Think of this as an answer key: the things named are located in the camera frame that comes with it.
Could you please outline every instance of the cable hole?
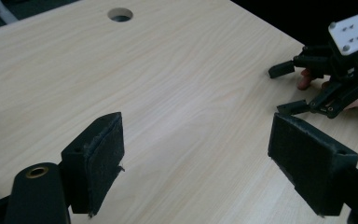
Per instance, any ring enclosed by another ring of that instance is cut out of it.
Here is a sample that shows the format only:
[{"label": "cable hole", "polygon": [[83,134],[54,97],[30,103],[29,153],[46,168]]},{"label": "cable hole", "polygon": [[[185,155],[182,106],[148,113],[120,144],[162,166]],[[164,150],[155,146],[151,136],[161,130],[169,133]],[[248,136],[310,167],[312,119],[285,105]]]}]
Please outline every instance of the cable hole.
[{"label": "cable hole", "polygon": [[132,19],[132,12],[124,7],[115,7],[107,13],[107,17],[112,21],[124,22]]}]

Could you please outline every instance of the white metal bracket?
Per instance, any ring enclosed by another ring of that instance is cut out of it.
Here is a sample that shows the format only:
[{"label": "white metal bracket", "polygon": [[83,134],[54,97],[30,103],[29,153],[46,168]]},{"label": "white metal bracket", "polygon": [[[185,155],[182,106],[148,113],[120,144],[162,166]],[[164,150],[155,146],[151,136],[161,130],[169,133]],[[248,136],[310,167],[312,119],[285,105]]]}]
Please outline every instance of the white metal bracket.
[{"label": "white metal bracket", "polygon": [[358,15],[332,22],[328,31],[342,55],[350,55],[358,50]]}]

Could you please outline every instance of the robotic hand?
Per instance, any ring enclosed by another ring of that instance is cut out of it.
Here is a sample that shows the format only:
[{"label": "robotic hand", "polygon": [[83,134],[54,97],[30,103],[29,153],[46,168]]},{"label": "robotic hand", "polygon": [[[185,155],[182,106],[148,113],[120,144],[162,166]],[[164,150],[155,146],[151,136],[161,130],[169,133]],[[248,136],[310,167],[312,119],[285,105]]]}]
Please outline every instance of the robotic hand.
[{"label": "robotic hand", "polygon": [[342,110],[358,100],[358,15],[329,26],[332,40],[325,46],[305,46],[293,60],[272,66],[271,78],[305,68],[305,85],[312,79],[330,76],[328,85],[308,104],[305,100],[279,105],[278,111],[295,115],[319,113],[335,118]]}]

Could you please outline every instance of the finger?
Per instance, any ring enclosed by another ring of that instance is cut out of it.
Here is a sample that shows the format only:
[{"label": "finger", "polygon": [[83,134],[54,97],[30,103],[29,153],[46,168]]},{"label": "finger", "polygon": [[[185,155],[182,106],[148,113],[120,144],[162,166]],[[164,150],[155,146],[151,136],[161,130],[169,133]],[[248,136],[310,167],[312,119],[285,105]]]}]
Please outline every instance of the finger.
[{"label": "finger", "polygon": [[306,68],[306,69],[302,70],[300,74],[302,76],[304,76],[304,77],[309,77],[310,76],[310,70],[308,68]]},{"label": "finger", "polygon": [[312,80],[313,78],[310,76],[303,76],[301,80],[297,83],[297,88],[301,91],[306,90],[310,86]]}]

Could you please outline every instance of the wooden table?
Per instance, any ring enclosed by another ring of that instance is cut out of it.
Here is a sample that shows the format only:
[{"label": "wooden table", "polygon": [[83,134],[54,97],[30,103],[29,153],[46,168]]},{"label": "wooden table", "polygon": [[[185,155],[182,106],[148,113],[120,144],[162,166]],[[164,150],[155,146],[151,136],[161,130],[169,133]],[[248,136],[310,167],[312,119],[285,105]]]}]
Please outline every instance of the wooden table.
[{"label": "wooden table", "polygon": [[[346,223],[347,206],[316,216],[267,155],[276,106],[320,87],[268,76],[301,48],[228,0],[82,0],[2,27],[0,196],[120,111],[126,171],[73,223]],[[299,117],[358,152],[358,108]]]}]

